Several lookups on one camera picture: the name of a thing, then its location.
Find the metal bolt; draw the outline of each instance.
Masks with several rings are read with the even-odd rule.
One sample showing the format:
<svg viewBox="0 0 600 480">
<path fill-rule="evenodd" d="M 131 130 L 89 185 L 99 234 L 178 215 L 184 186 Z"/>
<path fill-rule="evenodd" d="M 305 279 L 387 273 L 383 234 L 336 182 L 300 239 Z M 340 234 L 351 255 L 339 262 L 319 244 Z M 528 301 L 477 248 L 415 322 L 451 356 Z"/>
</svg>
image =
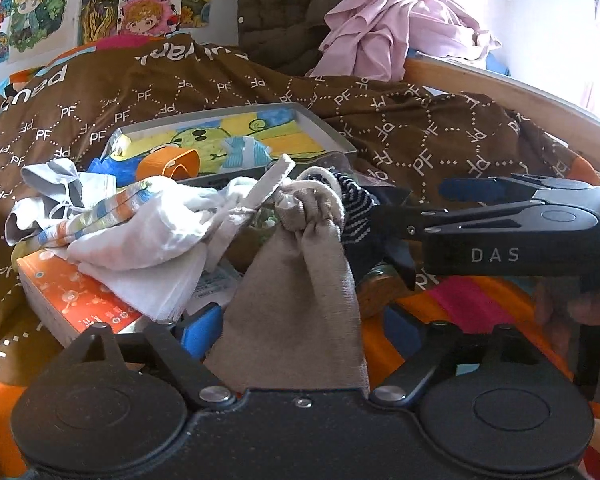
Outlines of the metal bolt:
<svg viewBox="0 0 600 480">
<path fill-rule="evenodd" d="M 225 386 L 207 386 L 200 390 L 200 399 L 205 402 L 225 402 L 231 399 L 231 391 Z"/>
<path fill-rule="evenodd" d="M 310 408 L 313 405 L 313 401 L 311 399 L 307 399 L 306 397 L 298 397 L 293 401 L 293 403 L 298 408 Z"/>
<path fill-rule="evenodd" d="M 399 386 L 378 386 L 373 390 L 373 397 L 381 404 L 395 404 L 405 399 L 407 393 Z"/>
</svg>

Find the pink fabric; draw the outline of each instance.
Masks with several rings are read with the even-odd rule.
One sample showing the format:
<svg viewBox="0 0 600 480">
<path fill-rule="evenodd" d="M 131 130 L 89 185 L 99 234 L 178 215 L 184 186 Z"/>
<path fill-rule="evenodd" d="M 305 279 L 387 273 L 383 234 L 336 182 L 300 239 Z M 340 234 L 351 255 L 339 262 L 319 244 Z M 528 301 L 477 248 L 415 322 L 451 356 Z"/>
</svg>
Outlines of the pink fabric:
<svg viewBox="0 0 600 480">
<path fill-rule="evenodd" d="M 343 0 L 324 21 L 331 32 L 311 76 L 401 80 L 409 41 L 430 56 L 470 60 L 501 46 L 452 0 Z"/>
<path fill-rule="evenodd" d="M 451 322 L 466 333 L 490 333 L 496 324 L 515 323 L 511 314 L 466 276 L 446 278 L 429 290 L 429 295 L 446 311 Z"/>
</svg>

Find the orange and white box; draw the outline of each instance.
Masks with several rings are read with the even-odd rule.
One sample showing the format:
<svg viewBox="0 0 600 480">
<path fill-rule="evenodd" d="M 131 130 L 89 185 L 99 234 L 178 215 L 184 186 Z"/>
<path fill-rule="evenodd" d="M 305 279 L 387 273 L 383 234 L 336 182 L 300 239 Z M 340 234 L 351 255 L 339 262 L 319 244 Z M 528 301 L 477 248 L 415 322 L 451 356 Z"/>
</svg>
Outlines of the orange and white box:
<svg viewBox="0 0 600 480">
<path fill-rule="evenodd" d="M 30 307 L 64 347 L 95 322 L 109 323 L 114 333 L 140 332 L 149 323 L 53 251 L 42 249 L 17 263 Z"/>
</svg>

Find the bedding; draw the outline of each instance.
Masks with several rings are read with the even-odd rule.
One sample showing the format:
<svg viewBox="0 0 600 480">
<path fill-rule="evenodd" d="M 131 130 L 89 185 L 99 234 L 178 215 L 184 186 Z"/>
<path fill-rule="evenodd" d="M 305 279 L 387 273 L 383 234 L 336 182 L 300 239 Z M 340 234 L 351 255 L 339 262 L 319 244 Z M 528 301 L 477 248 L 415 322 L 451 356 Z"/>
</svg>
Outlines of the bedding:
<svg viewBox="0 0 600 480">
<path fill-rule="evenodd" d="M 286 76 L 233 48 L 195 44 L 188 34 L 76 49 L 18 86 L 7 98 L 0 95 L 0 474 L 10 477 L 24 471 L 10 436 L 11 408 L 61 349 L 27 306 L 4 241 L 14 200 L 28 193 L 20 177 L 24 165 L 66 156 L 84 171 L 119 126 L 211 108 L 298 102 L 355 145 L 359 171 L 412 189 L 414 203 L 448 205 L 436 190 L 450 176 L 596 178 L 585 160 L 486 96 L 433 96 L 407 82 L 350 76 Z M 444 285 L 420 272 L 417 290 L 425 292 L 401 304 L 425 321 L 449 319 L 440 292 L 428 292 L 440 281 Z M 566 371 L 533 322 L 525 293 L 491 278 L 462 283 L 465 293 L 477 290 L 495 302 Z M 365 320 L 363 339 L 373 387 L 401 358 L 384 338 L 381 317 Z"/>
</svg>

